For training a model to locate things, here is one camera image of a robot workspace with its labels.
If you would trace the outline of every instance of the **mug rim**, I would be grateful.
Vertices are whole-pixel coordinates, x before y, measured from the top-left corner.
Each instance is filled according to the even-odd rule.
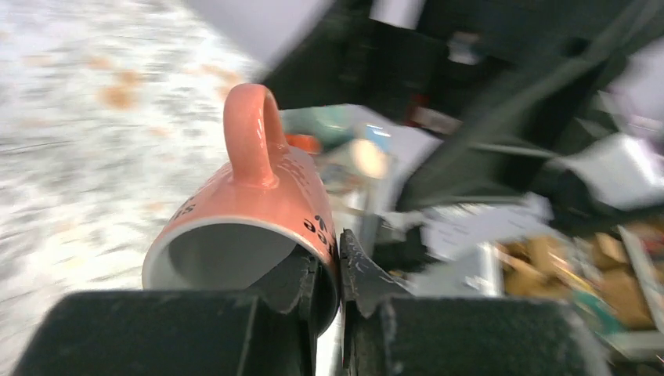
[[[326,266],[325,261],[321,258],[321,256],[319,256],[316,247],[314,247],[310,241],[306,240],[299,233],[290,230],[287,227],[277,225],[274,223],[263,222],[261,220],[253,219],[251,217],[225,216],[225,215],[210,216],[203,219],[194,219],[192,221],[188,221],[180,226],[177,226],[173,230],[168,231],[166,234],[161,236],[157,241],[153,242],[152,245],[150,245],[150,247],[146,252],[145,258],[143,259],[143,265],[141,268],[141,285],[143,287],[143,290],[156,290],[160,288],[151,285],[150,283],[151,281],[149,280],[147,274],[149,274],[153,270],[154,265],[157,263],[158,257],[167,251],[166,250],[167,245],[170,244],[176,237],[179,237],[184,233],[187,233],[199,227],[211,226],[211,225],[232,225],[232,224],[255,226],[265,230],[274,231],[275,233],[278,233],[279,235],[282,235],[300,244],[307,251],[309,251],[311,255],[316,257],[319,260],[319,262],[323,264],[323,270],[325,270],[327,278],[331,281],[333,285],[334,299],[335,299],[333,309],[328,313],[327,315],[328,319],[326,320],[325,325],[323,325],[322,330],[318,333],[318,335],[321,335],[323,332],[325,332],[333,323],[334,318],[337,315],[337,311],[339,310],[339,307],[341,305],[340,302],[341,282],[337,280],[334,271],[329,266]]]

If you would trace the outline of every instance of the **cardboard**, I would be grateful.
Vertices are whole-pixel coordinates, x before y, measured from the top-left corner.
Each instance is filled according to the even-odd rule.
[[[615,316],[630,330],[650,330],[655,323],[636,277],[626,269],[604,273],[601,297],[615,310]]]
[[[528,245],[525,242],[515,241],[513,243],[505,244],[507,247],[508,254],[517,259],[528,261]]]
[[[496,246],[498,252],[496,257],[500,260],[500,266],[503,269],[503,275],[514,272],[514,267],[512,266],[513,257],[509,255],[509,250],[502,244]]]
[[[625,226],[627,230],[638,237],[656,237],[662,235],[662,231],[646,222],[635,222]]]
[[[659,234],[664,235],[664,217],[659,217],[648,222],[648,225],[654,227]]]
[[[547,276],[523,260],[513,257],[510,265],[514,271],[506,274],[503,280],[505,293],[508,295],[524,296],[547,282]]]
[[[532,288],[528,291],[527,296],[552,300],[569,300],[572,298],[572,289],[562,281],[553,279]]]
[[[655,279],[660,284],[664,284],[664,262],[656,262],[653,273],[655,274]]]
[[[546,276],[552,277],[558,273],[562,263],[565,263],[565,249],[553,237],[534,237],[528,241],[530,263],[535,269]]]
[[[591,246],[590,256],[593,263],[599,270],[616,269],[630,264],[623,244],[606,233],[596,233],[586,241]]]

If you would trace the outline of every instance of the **orange mug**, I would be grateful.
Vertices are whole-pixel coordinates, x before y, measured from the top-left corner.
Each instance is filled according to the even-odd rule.
[[[297,246],[316,256],[340,297],[337,238],[313,159],[289,146],[272,93],[235,86],[226,98],[229,163],[187,199],[148,250],[146,289],[240,290]]]

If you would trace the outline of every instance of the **floor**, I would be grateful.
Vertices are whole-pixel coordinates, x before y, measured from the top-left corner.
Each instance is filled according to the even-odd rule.
[[[175,2],[0,0],[0,374],[68,291],[138,288],[260,64]]]

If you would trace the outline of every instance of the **mug handle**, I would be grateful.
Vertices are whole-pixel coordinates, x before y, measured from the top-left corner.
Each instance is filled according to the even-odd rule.
[[[274,95],[263,85],[233,87],[224,105],[224,137],[233,181],[269,187],[277,183],[270,152],[288,150]]]

